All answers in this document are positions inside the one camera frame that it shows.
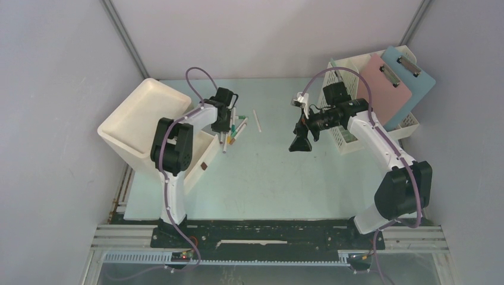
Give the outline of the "white chalk stick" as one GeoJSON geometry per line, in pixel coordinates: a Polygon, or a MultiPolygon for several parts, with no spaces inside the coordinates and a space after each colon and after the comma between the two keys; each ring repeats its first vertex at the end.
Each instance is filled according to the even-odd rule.
{"type": "Polygon", "coordinates": [[[262,128],[261,128],[261,124],[260,124],[259,118],[257,116],[257,111],[255,109],[253,109],[253,115],[254,115],[254,120],[256,122],[256,125],[257,125],[257,129],[258,129],[259,133],[261,133],[262,132],[262,128]]]}

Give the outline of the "green clipboard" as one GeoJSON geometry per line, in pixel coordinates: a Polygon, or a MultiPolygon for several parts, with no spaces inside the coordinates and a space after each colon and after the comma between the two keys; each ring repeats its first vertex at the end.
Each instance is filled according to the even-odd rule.
{"type": "MultiPolygon", "coordinates": [[[[334,61],[333,58],[330,59],[330,63],[331,63],[332,67],[334,67],[334,68],[338,67],[338,65],[336,64],[336,62],[334,61]]],[[[335,76],[337,77],[338,81],[343,82],[342,75],[341,75],[340,71],[338,69],[335,69],[334,73],[335,73],[335,76]]]]}

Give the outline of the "pink clipboard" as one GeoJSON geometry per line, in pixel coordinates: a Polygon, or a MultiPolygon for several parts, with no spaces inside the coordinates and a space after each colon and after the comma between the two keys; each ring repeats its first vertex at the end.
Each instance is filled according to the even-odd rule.
{"type": "Polygon", "coordinates": [[[371,55],[360,75],[365,81],[358,81],[356,98],[371,102],[373,112],[384,127],[411,97],[411,92],[377,54],[371,55]]]}

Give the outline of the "white drawer cabinet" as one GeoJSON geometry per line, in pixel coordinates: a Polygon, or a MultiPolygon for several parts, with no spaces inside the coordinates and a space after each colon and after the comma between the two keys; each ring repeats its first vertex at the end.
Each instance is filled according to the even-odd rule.
{"type": "Polygon", "coordinates": [[[191,98],[158,80],[143,80],[101,123],[97,133],[137,173],[161,182],[150,158],[158,122],[177,119],[194,107],[191,98]]]}

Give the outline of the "blue clipboard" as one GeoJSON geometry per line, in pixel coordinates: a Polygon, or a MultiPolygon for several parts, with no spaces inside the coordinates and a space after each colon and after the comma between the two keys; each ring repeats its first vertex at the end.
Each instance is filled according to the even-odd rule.
{"type": "Polygon", "coordinates": [[[387,131],[391,131],[410,114],[420,100],[434,87],[436,80],[418,65],[410,52],[401,52],[397,47],[389,46],[381,58],[411,92],[411,97],[394,117],[384,125],[387,131]]]}

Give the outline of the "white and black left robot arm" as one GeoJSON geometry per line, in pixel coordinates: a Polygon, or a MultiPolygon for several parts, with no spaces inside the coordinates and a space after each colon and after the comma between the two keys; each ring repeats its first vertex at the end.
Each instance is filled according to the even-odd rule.
{"type": "Polygon", "coordinates": [[[161,118],[150,150],[151,161],[163,182],[163,210],[160,219],[170,226],[165,240],[173,247],[185,245],[188,232],[179,226],[187,216],[184,205],[185,172],[193,160],[194,137],[206,126],[214,132],[231,129],[232,108],[239,95],[219,87],[216,94],[204,99],[178,119],[161,118]]]}

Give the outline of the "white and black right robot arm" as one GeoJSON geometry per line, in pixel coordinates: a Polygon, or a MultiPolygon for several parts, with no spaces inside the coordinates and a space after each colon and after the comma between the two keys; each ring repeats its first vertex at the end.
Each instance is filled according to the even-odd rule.
{"type": "Polygon", "coordinates": [[[310,108],[307,93],[293,96],[291,104],[300,108],[301,116],[295,125],[295,139],[289,151],[311,151],[309,133],[318,141],[321,131],[341,126],[371,153],[383,179],[372,205],[351,219],[354,227],[345,233],[349,246],[361,248],[369,241],[369,233],[406,214],[415,213],[417,220],[413,227],[419,226],[422,210],[430,202],[433,170],[428,162],[416,161],[393,141],[370,111],[366,99],[352,99],[346,93],[334,94],[335,87],[336,84],[331,84],[324,88],[330,102],[318,112],[310,108]]]}

